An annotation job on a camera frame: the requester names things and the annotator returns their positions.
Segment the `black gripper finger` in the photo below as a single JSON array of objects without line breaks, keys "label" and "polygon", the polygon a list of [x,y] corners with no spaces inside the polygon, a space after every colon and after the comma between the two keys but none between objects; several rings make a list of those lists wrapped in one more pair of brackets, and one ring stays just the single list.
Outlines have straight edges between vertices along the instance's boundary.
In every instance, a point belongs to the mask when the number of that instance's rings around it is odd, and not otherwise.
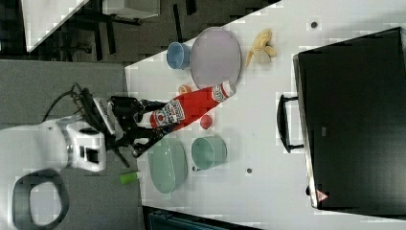
[{"label": "black gripper finger", "polygon": [[146,128],[146,127],[139,127],[133,132],[133,137],[135,140],[138,139],[147,139],[145,144],[142,143],[133,143],[133,156],[138,158],[141,156],[145,151],[150,149],[153,145],[159,142],[162,138],[164,138],[169,133],[175,130],[176,124],[169,124],[165,126],[158,126],[155,128]]},{"label": "black gripper finger", "polygon": [[141,105],[144,110],[157,110],[163,108],[166,103],[158,101],[140,100]]}]

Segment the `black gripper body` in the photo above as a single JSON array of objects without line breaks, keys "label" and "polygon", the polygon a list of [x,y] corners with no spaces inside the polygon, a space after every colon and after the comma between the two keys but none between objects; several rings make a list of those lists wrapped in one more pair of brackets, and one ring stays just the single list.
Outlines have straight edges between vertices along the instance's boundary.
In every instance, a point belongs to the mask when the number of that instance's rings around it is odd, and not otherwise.
[{"label": "black gripper body", "polygon": [[109,101],[112,103],[113,113],[123,129],[124,136],[122,139],[117,140],[113,135],[109,134],[106,138],[107,148],[117,150],[119,147],[132,148],[133,143],[145,144],[147,139],[135,140],[133,132],[139,127],[143,127],[139,126],[139,123],[150,110],[144,110],[140,100],[133,97],[112,96]]}]

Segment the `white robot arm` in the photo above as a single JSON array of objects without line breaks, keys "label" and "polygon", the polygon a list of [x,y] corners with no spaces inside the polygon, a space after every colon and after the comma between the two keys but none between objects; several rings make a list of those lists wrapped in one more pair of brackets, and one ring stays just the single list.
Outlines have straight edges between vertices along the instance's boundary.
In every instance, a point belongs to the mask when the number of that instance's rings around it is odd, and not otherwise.
[{"label": "white robot arm", "polygon": [[161,102],[79,100],[80,114],[1,130],[1,230],[54,230],[70,206],[62,170],[101,172],[110,150],[129,147],[138,157],[177,126],[137,125],[137,117]]}]

